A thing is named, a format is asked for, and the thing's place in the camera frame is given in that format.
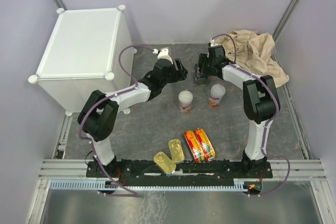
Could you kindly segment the aluminium frame rail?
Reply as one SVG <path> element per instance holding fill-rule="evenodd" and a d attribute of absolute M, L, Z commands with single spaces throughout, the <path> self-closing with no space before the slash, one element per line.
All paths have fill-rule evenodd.
<path fill-rule="evenodd" d="M 143 176 L 164 176 L 163 171 L 154 161 L 123 159 L 116 162 L 106 172 L 116 179 L 122 173 L 126 179 Z M 263 168 L 254 168 L 243 172 L 238 161 L 213 160 L 195 163 L 185 161 L 176 166 L 174 176 L 205 175 L 212 178 L 253 181 L 263 179 L 281 181 L 314 181 L 326 179 L 322 164 L 318 159 L 270 160 Z M 104 179 L 104 171 L 94 161 L 79 159 L 46 159 L 39 172 L 40 179 Z"/>

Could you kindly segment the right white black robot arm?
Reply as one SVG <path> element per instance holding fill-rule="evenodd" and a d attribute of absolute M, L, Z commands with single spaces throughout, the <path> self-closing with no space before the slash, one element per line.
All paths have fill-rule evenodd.
<path fill-rule="evenodd" d="M 266 144 L 270 126 L 280 111 L 277 88 L 272 76 L 257 76 L 225 56 L 223 46 L 208 47 L 198 57 L 197 72 L 228 81 L 243 91 L 243 108 L 249 119 L 249 135 L 243 151 L 241 172 L 254 177 L 267 163 Z"/>

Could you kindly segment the gold tin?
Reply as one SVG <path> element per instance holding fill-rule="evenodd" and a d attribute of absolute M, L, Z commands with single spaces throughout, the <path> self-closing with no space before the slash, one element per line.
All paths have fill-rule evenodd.
<path fill-rule="evenodd" d="M 164 152 L 158 152 L 153 161 L 166 175 L 172 175 L 176 170 L 176 164 Z"/>
<path fill-rule="evenodd" d="M 181 146 L 181 141 L 178 139 L 170 140 L 168 145 L 172 161 L 176 164 L 184 162 L 185 156 Z"/>

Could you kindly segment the red yellow flat tin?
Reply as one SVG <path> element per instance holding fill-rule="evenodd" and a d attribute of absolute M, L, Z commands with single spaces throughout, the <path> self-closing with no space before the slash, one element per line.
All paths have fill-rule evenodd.
<path fill-rule="evenodd" d="M 183 133 L 184 139 L 189 147 L 192 157 L 196 163 L 206 160 L 203 149 L 192 130 Z"/>

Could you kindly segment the gold tin upper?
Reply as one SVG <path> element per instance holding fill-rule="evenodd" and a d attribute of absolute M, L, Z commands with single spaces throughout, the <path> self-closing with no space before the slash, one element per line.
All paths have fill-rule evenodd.
<path fill-rule="evenodd" d="M 176 164 L 184 162 L 185 156 L 181 146 L 181 141 L 178 139 L 170 140 L 168 145 L 172 161 Z"/>

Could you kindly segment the red green flat tin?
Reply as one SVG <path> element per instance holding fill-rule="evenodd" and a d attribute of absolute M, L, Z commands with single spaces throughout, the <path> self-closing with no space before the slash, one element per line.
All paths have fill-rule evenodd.
<path fill-rule="evenodd" d="M 205 155 L 205 158 L 207 161 L 210 161 L 216 157 L 214 148 L 205 133 L 203 128 L 198 128 L 197 130 L 194 131 L 196 138 L 203 150 L 203 153 Z"/>

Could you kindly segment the red white tall can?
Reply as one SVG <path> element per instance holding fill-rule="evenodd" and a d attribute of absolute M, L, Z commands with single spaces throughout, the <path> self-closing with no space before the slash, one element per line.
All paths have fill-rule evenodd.
<path fill-rule="evenodd" d="M 181 91 L 178 95 L 178 107 L 181 113 L 189 113 L 192 107 L 193 94 L 190 91 Z"/>

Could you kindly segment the beige crumpled cloth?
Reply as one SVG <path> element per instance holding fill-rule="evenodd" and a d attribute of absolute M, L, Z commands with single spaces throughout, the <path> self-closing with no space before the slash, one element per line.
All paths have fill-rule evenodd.
<path fill-rule="evenodd" d="M 227 35 L 212 38 L 216 44 L 224 47 L 226 57 L 251 73 L 271 75 L 276 88 L 286 84 L 289 76 L 271 56 L 274 54 L 275 42 L 269 33 L 258 34 L 252 30 L 233 30 Z"/>

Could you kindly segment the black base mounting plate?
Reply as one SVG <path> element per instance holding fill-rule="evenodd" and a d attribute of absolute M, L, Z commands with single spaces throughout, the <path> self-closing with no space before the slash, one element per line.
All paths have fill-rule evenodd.
<path fill-rule="evenodd" d="M 119 173 L 128 178 L 139 178 L 141 175 L 164 175 L 164 172 L 154 161 L 123 159 L 113 162 L 104 167 L 111 177 L 117 177 Z M 257 167 L 248 169 L 242 161 L 212 160 L 209 162 L 196 163 L 184 161 L 176 165 L 173 175 L 216 175 L 222 178 L 273 178 L 269 162 Z"/>

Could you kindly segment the gold tin lower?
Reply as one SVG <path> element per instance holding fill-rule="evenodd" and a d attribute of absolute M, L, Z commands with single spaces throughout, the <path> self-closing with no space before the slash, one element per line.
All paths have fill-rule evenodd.
<path fill-rule="evenodd" d="M 158 152 L 153 161 L 166 175 L 172 175 L 176 170 L 176 164 L 164 152 Z"/>

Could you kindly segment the orange label white-lid can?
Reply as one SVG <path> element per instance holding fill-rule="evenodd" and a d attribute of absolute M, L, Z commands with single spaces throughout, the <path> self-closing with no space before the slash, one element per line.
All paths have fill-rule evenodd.
<path fill-rule="evenodd" d="M 226 89 L 221 84 L 215 84 L 211 87 L 209 98 L 208 98 L 208 104 L 212 107 L 218 107 L 224 94 L 226 92 Z"/>

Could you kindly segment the dark blue food can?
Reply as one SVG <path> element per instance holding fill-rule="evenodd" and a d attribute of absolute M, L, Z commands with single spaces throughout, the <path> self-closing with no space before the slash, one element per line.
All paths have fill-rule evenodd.
<path fill-rule="evenodd" d="M 198 64 L 195 64 L 194 70 L 195 70 L 195 83 L 198 86 L 208 85 L 209 82 L 210 82 L 210 79 L 206 74 L 203 74 L 203 73 L 200 72 L 200 68 L 199 68 Z"/>

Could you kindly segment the white plastic cube cabinet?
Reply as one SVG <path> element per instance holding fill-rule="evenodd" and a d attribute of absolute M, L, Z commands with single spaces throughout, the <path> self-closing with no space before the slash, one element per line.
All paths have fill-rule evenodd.
<path fill-rule="evenodd" d="M 129 87 L 135 49 L 124 16 L 117 8 L 57 9 L 58 19 L 39 63 L 28 78 L 66 111 L 81 112 L 94 90 Z"/>

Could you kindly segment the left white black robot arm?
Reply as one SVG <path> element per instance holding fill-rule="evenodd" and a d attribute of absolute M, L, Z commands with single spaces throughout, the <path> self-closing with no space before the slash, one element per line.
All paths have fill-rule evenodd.
<path fill-rule="evenodd" d="M 99 163 L 98 171 L 103 176 L 110 177 L 116 171 L 113 161 L 116 157 L 109 136 L 118 113 L 135 104 L 154 99 L 168 83 L 183 81 L 187 74 L 180 59 L 175 59 L 175 63 L 159 59 L 153 70 L 134 85 L 112 93 L 100 90 L 91 93 L 77 118 L 80 125 L 78 136 L 90 141 L 94 157 Z"/>

